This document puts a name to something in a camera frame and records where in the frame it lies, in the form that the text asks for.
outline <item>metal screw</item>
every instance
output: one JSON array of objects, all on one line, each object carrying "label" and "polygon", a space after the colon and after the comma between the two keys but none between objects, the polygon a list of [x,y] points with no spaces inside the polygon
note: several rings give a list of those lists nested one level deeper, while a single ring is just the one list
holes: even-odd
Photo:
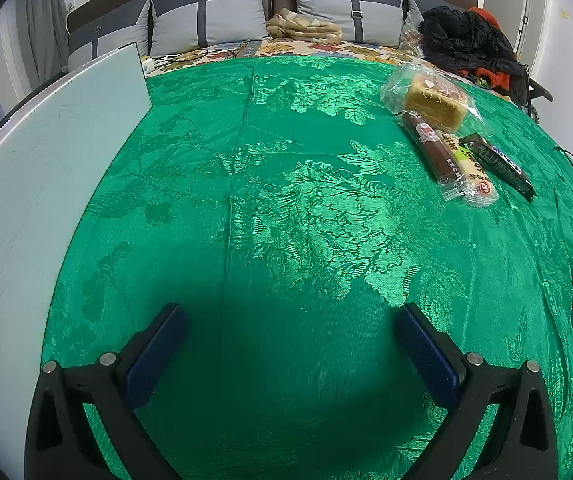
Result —
[{"label": "metal screw", "polygon": [[55,370],[56,367],[57,367],[57,363],[55,361],[47,361],[44,363],[44,366],[42,366],[42,371],[45,374],[50,374],[51,372],[53,372]]},{"label": "metal screw", "polygon": [[540,371],[540,365],[537,364],[537,361],[533,361],[532,359],[526,362],[526,367],[534,374]]},{"label": "metal screw", "polygon": [[477,352],[469,352],[466,354],[466,360],[474,366],[479,366],[484,362],[484,357]]},{"label": "metal screw", "polygon": [[113,352],[106,352],[100,356],[100,364],[102,366],[110,366],[116,362],[117,358],[118,356],[116,356]]}]

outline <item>black jacket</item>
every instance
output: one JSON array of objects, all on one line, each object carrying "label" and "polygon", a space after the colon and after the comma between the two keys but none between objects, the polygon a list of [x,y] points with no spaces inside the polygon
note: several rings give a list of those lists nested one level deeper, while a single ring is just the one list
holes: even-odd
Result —
[{"label": "black jacket", "polygon": [[508,95],[516,104],[527,104],[526,68],[515,60],[513,48],[502,31],[477,12],[434,7],[424,13],[419,31],[424,34],[425,57],[431,63],[451,72],[474,72],[481,66],[491,72],[510,74]]}]

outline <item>oreo package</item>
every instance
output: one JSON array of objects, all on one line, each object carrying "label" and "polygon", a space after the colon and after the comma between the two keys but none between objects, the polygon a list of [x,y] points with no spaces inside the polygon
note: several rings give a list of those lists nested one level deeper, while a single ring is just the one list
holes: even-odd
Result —
[{"label": "oreo package", "polygon": [[524,171],[480,134],[462,137],[460,144],[466,145],[474,155],[487,163],[498,177],[523,194],[529,202],[533,201],[534,195],[537,196]]}]

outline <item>plaid cloth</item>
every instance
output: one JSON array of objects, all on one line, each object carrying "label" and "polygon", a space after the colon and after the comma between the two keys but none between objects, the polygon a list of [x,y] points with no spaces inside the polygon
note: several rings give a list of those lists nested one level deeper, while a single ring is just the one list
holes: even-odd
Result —
[{"label": "plaid cloth", "polygon": [[294,38],[315,43],[337,45],[342,41],[342,28],[335,23],[310,20],[297,12],[282,9],[266,22],[273,38]]}]

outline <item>green satin fabric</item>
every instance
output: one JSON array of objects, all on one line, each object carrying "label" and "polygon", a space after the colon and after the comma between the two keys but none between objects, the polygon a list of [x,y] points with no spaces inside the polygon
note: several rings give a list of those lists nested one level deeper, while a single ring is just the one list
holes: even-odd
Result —
[{"label": "green satin fabric", "polygon": [[489,208],[445,203],[380,104],[393,70],[285,56],[148,80],[153,108],[62,264],[43,358],[93,362],[180,303],[186,342],[137,416],[183,478],[401,477],[445,415],[394,338],[407,301],[462,351],[541,364],[572,475],[573,169],[517,108],[466,87],[539,198],[495,179]]}]

